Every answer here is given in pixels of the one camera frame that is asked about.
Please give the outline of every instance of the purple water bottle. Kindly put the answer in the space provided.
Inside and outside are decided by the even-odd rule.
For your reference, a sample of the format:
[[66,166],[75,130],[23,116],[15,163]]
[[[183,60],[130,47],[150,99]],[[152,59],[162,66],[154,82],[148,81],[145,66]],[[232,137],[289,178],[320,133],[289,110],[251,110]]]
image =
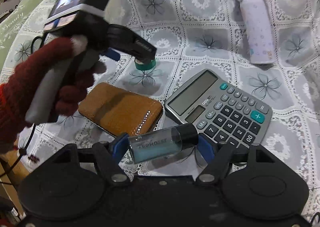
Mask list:
[[238,0],[246,26],[252,64],[275,62],[275,49],[266,4],[263,0]]

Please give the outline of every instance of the white finger tip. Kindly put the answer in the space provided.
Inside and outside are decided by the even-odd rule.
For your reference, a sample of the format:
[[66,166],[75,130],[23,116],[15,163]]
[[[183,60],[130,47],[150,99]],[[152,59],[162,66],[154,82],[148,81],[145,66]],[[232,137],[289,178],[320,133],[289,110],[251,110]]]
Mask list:
[[73,54],[79,55],[81,52],[85,51],[88,44],[88,39],[84,35],[73,35],[71,37],[73,45]]

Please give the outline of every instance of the glass vial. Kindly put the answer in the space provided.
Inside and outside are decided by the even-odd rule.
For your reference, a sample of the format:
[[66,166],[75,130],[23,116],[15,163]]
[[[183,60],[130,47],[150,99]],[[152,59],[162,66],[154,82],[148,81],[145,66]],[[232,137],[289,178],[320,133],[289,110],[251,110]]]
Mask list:
[[128,138],[135,164],[180,152],[198,144],[198,133],[191,123],[156,130]]

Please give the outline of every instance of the vial black cap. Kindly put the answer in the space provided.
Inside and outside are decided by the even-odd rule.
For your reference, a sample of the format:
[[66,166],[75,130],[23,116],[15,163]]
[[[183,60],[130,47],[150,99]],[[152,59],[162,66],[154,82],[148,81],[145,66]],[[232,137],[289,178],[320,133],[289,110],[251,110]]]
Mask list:
[[186,123],[175,127],[180,134],[182,149],[187,149],[198,144],[198,132],[192,123]]

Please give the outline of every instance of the teal plus button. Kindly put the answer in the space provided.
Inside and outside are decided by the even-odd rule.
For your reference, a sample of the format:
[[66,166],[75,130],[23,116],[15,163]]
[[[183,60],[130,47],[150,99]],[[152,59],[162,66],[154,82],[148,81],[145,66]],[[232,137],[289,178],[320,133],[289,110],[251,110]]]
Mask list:
[[250,117],[257,121],[258,123],[263,123],[264,122],[264,115],[262,113],[259,113],[256,110],[253,110],[250,114]]
[[223,83],[223,84],[221,84],[220,89],[221,90],[226,90],[227,87],[228,87],[228,84],[227,83]]

